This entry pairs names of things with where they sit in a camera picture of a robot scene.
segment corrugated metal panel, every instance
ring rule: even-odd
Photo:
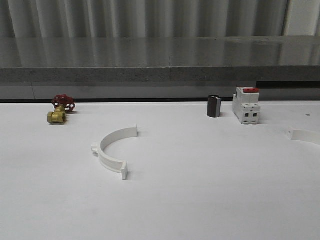
[[[320,0],[0,0],[0,37],[319,35],[319,8]]]

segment red valve handwheel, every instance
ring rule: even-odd
[[[53,104],[54,108],[56,108],[62,104],[65,108],[66,113],[72,112],[76,107],[74,99],[72,97],[65,95],[65,94],[55,96],[52,99],[51,103]]]

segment white circuit breaker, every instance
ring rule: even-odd
[[[236,88],[236,93],[233,95],[232,111],[241,124],[258,124],[261,109],[258,102],[258,88]]]

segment white plastic bracket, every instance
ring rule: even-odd
[[[320,145],[320,133],[315,131],[290,129],[288,135],[291,140],[299,140]]]
[[[98,154],[101,164],[110,171],[122,174],[122,180],[127,178],[128,174],[128,163],[126,160],[118,160],[104,153],[106,147],[118,140],[137,137],[138,129],[137,126],[123,128],[118,131],[114,131],[102,139],[101,143],[93,143],[91,150]]]

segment brass valve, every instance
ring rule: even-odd
[[[55,108],[54,112],[50,111],[47,114],[47,121],[50,124],[64,124],[67,121],[66,113],[72,112],[76,104],[72,97],[67,95],[57,95],[52,100],[52,104]]]
[[[67,121],[65,107],[60,104],[56,107],[54,112],[50,111],[47,115],[48,123],[55,124],[60,123],[64,124]]]

